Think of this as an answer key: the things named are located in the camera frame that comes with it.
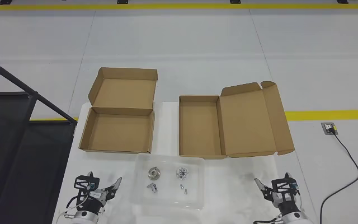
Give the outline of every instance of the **white floor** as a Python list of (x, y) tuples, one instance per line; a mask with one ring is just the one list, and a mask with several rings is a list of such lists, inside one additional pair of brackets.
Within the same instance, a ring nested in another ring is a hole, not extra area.
[[(285, 110), (358, 108), (354, 10), (1, 11), (0, 30), (0, 66), (72, 116), (100, 67), (158, 69), (156, 102), (271, 80)], [(58, 115), (37, 105), (33, 118), (46, 117)], [(320, 122), (290, 122), (316, 223), (323, 198), (357, 175)], [(357, 121), (334, 122), (358, 160)], [(330, 199), (323, 223), (355, 223), (357, 192)]]

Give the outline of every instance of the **white table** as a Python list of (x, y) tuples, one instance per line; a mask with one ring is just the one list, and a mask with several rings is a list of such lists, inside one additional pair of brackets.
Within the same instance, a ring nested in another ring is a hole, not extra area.
[[(294, 175), (301, 188), (304, 206), (309, 208), (309, 212), (307, 208), (306, 212), (309, 216), (312, 213), (310, 211), (312, 204), (306, 193), (307, 188), (295, 153), (286, 156), (206, 160), (205, 203), (200, 211), (132, 206), (128, 197), (131, 193), (136, 155), (85, 152), (78, 148), (90, 107), (91, 104), (86, 103), (81, 108), (53, 223), (58, 214), (64, 211), (71, 197), (78, 194), (78, 190), (73, 187), (75, 178), (87, 175), (89, 171), (93, 171), (94, 176), (100, 178), (100, 188), (110, 186), (118, 177), (123, 177), (115, 198), (107, 202), (106, 212), (100, 216), (98, 223), (159, 224), (170, 221), (170, 223), (231, 224), (270, 220), (279, 214), (279, 210), (264, 200), (253, 179), (259, 178), (270, 186), (271, 180), (279, 177), (277, 167), (280, 167), (280, 178), (283, 178), (285, 171)], [(155, 104), (154, 109), (156, 121), (152, 154), (178, 156), (178, 102)], [(70, 220), (61, 217), (58, 223), (70, 223)]]

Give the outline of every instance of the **clear plastic container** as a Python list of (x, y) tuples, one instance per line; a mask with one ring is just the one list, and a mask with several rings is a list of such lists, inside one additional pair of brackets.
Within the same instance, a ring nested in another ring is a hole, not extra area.
[[(157, 167), (161, 175), (157, 180), (148, 177), (150, 168)], [(185, 180), (177, 178), (179, 167), (188, 169)], [(204, 206), (204, 159), (180, 156), (162, 156), (140, 153), (134, 170), (131, 202), (138, 205), (202, 209)], [(147, 186), (155, 183), (158, 191)]]

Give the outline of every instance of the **floor outlet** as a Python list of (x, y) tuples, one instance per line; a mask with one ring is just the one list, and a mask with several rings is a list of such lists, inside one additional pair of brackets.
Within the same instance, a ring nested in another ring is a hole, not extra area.
[(323, 123), (321, 123), (321, 126), (323, 128), (323, 131), (324, 131), (325, 135), (328, 135), (328, 136), (333, 135), (332, 132), (328, 131), (330, 128), (333, 128), (335, 130), (336, 134), (338, 134), (337, 128), (336, 128), (336, 126), (335, 126), (335, 124), (333, 122), (323, 122)]

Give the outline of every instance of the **yellow floor line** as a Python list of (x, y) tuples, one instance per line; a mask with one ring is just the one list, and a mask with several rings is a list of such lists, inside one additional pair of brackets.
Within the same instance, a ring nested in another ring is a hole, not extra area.
[[(358, 110), (313, 110), (286, 111), (288, 121), (303, 120), (354, 120), (358, 119)], [(65, 120), (64, 118), (38, 118), (32, 120)]]
[(39, 11), (39, 10), (186, 10), (186, 9), (358, 9), (358, 4), (32, 4), (2, 5), (0, 11)]

